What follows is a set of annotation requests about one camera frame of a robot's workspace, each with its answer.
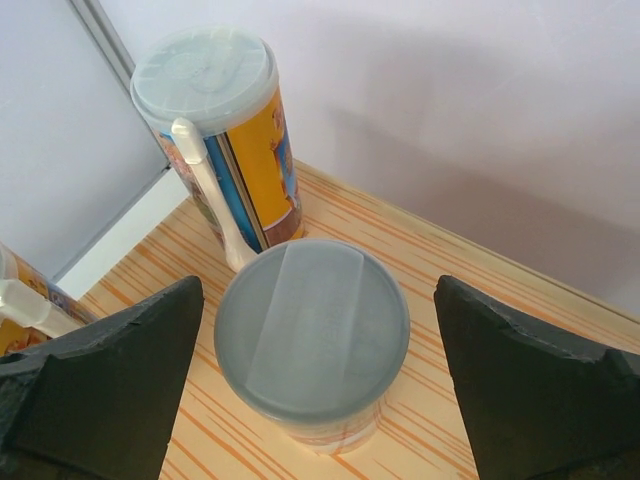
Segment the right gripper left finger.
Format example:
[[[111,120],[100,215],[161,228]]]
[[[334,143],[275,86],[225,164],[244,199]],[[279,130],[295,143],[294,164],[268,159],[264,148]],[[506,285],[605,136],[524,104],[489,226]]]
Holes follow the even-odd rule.
[[[4,479],[156,479],[204,307],[187,276],[1,359]]]

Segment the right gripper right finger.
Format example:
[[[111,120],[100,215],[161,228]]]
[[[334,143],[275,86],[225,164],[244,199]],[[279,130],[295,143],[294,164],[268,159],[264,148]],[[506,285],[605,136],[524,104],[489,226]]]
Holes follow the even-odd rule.
[[[434,293],[482,479],[636,479],[639,357],[444,275]]]

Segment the white lid can colourful label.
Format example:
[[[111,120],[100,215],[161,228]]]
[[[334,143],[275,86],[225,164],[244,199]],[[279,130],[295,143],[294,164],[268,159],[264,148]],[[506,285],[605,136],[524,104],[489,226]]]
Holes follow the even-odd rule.
[[[6,246],[1,247],[1,354],[58,338],[98,318]]]

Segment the wooden cube shelf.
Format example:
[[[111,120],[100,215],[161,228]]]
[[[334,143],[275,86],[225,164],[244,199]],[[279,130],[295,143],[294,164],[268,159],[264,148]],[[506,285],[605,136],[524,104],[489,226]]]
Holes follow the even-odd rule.
[[[432,295],[453,275],[514,308],[637,352],[637,318],[327,176],[297,167],[305,225],[381,260],[403,289],[409,350],[372,437],[346,454],[316,454],[243,404],[213,348],[214,316],[232,273],[194,203],[160,224],[83,296],[97,315],[120,311],[187,276],[206,304],[160,475],[164,479],[473,479],[476,469],[438,331]]]

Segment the white lid can red label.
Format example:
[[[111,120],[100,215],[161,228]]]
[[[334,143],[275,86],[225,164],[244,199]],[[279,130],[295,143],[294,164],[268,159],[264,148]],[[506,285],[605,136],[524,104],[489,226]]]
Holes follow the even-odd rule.
[[[330,239],[259,254],[230,283],[214,327],[234,393],[321,454],[353,450],[374,433],[409,338],[407,301],[390,271]]]

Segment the tall can with spoon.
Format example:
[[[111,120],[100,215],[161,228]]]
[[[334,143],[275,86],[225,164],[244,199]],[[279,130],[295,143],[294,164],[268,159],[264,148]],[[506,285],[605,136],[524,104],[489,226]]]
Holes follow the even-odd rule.
[[[263,39],[228,26],[173,34],[137,63],[130,94],[232,270],[303,236],[279,71]]]

